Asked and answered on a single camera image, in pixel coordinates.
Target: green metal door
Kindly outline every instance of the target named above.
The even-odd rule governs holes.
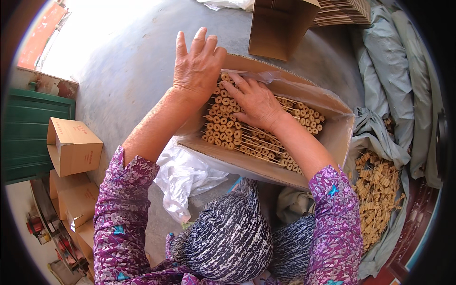
[[[49,118],[74,120],[74,110],[72,99],[10,89],[1,144],[6,184],[37,179],[54,168],[46,145]]]

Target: red wall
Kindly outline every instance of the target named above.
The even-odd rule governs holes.
[[[55,2],[49,7],[33,28],[27,43],[21,51],[17,66],[35,69],[36,60],[43,52],[47,39],[52,35],[55,25],[60,22],[65,13],[65,9]]]

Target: floral sleeve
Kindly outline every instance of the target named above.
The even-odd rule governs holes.
[[[356,284],[363,238],[358,197],[339,166],[331,165],[309,181],[316,202],[316,226],[307,268],[308,285]]]
[[[145,256],[149,186],[159,166],[136,156],[124,168],[119,146],[95,206],[93,258],[96,284],[113,284],[150,271]]]

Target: hand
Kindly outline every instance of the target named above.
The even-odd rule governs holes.
[[[282,109],[272,92],[262,82],[250,78],[244,80],[237,73],[228,74],[241,90],[226,81],[222,81],[223,86],[245,111],[235,113],[234,116],[251,126],[274,133],[275,128],[280,125],[280,120],[290,114]]]
[[[227,51],[216,47],[217,36],[206,38],[205,27],[201,27],[193,39],[187,53],[184,33],[180,31],[176,40],[176,63],[174,67],[173,89],[184,96],[187,103],[201,107],[213,93]]]

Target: purple floral shirt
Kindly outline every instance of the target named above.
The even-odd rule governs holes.
[[[144,252],[148,188],[159,166],[136,156],[126,167],[119,146],[100,185],[93,223],[95,284],[217,285],[184,264],[173,262],[166,238],[166,259],[154,268]],[[309,182],[316,202],[316,226],[305,284],[356,284],[363,239],[358,198],[348,179],[332,167],[320,170]],[[280,284],[269,277],[266,284]]]

